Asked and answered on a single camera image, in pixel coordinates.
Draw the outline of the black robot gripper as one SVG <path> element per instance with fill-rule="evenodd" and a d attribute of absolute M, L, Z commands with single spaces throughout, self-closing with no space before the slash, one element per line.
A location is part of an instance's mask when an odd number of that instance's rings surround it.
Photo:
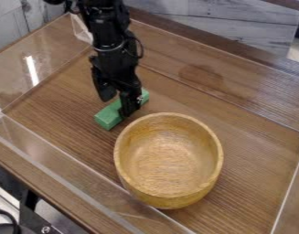
<path fill-rule="evenodd" d="M 115 48 L 96 48 L 92 63 L 92 83 L 103 102 L 110 101 L 120 91 L 120 116 L 127 118 L 140 108 L 143 100 L 140 80 L 135 74 L 138 61 L 144 56 L 140 40 L 131 31 L 126 32 Z"/>

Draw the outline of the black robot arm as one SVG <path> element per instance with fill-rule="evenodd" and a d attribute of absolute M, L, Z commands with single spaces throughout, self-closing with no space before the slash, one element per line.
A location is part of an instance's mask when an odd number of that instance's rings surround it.
<path fill-rule="evenodd" d="M 143 58 L 143 46 L 134 32 L 130 11 L 123 0 L 43 0 L 49 5 L 66 4 L 66 11 L 80 14 L 92 34 L 95 56 L 92 82 L 102 101 L 120 96 L 123 118 L 140 108 L 142 83 L 135 69 Z"/>

